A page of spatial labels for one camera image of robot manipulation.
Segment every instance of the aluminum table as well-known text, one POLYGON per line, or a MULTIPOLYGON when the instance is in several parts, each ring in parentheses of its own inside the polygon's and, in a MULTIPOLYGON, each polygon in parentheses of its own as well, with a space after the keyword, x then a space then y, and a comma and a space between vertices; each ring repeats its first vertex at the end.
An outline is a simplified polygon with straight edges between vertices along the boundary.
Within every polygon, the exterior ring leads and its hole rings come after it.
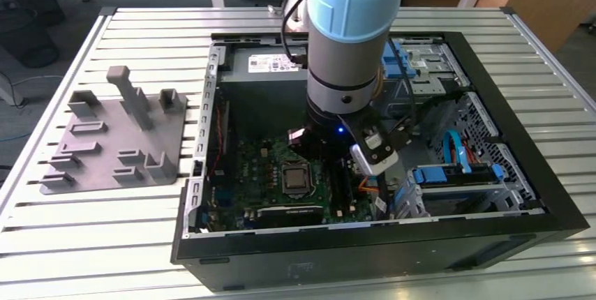
MULTIPOLYGON (((0 299, 181 299, 213 296, 170 263, 175 218, 197 136, 211 34, 278 32, 265 8, 121 8, 95 22, 0 190, 0 299), (110 66, 127 65, 146 94, 190 98, 181 179, 169 186, 46 196, 77 89, 102 98, 110 66)), ((499 9, 405 8, 394 31, 466 35, 555 173, 593 225, 482 271, 286 287, 222 299, 553 299, 596 297, 596 104, 517 15, 499 9)))

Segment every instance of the blue clip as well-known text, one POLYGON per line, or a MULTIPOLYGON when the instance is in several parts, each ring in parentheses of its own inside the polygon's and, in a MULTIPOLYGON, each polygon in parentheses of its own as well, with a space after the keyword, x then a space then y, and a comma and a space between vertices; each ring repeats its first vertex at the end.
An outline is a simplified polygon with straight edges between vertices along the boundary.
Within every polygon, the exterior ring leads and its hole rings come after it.
POLYGON ((463 167, 465 173, 473 173, 473 168, 469 164, 469 156, 466 155, 465 144, 459 138, 459 133, 454 129, 446 131, 443 135, 443 157, 446 158, 446 163, 451 163, 451 152, 450 152, 450 140, 454 140, 454 146, 457 147, 457 162, 463 167))
POLYGON ((495 172, 497 178, 499 181, 503 181, 506 178, 506 173, 503 172, 503 167, 499 164, 493 164, 491 166, 493 171, 495 172))
POLYGON ((442 166, 423 167, 421 170, 422 170, 422 174, 425 176, 426 183, 446 183, 447 182, 447 176, 446 176, 446 172, 443 171, 442 166))
POLYGON ((414 174, 415 182, 417 183, 425 183, 425 175, 423 175, 422 171, 421 170, 414 170, 413 174, 414 174))

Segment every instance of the gray carpet floor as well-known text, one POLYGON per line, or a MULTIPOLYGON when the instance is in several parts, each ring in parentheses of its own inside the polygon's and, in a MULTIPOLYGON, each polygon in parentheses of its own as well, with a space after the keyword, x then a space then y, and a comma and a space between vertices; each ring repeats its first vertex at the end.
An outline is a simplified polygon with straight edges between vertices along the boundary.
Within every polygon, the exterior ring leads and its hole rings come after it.
MULTIPOLYGON (((119 7, 211 7, 211 0, 59 0, 67 20, 49 29, 61 48, 61 59, 46 68, 29 69, 0 48, 0 71, 14 82, 38 75, 65 75, 103 6, 119 7)), ((227 6, 281 5, 281 0, 226 0, 227 6)), ((593 97, 596 97, 596 36, 579 28, 557 54, 593 97)), ((33 131, 61 83, 59 79, 34 80, 18 86, 30 103, 17 109, 0 101, 0 141, 33 131)), ((0 142, 0 165, 13 165, 27 143, 27 137, 0 142)), ((0 170, 0 181, 9 175, 0 170)))

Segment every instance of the sticker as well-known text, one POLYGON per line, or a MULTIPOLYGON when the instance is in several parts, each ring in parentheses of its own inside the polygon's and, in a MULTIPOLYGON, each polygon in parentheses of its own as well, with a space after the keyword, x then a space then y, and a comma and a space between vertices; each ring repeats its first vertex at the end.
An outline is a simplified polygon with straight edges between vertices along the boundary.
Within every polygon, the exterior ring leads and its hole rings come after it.
POLYGON ((249 58, 249 73, 297 72, 301 67, 285 54, 254 54, 249 58))
POLYGON ((377 197, 375 205, 383 211, 383 213, 389 210, 389 204, 383 201, 381 197, 377 197))
POLYGON ((410 66, 413 68, 427 68, 427 63, 425 61, 411 61, 410 66))

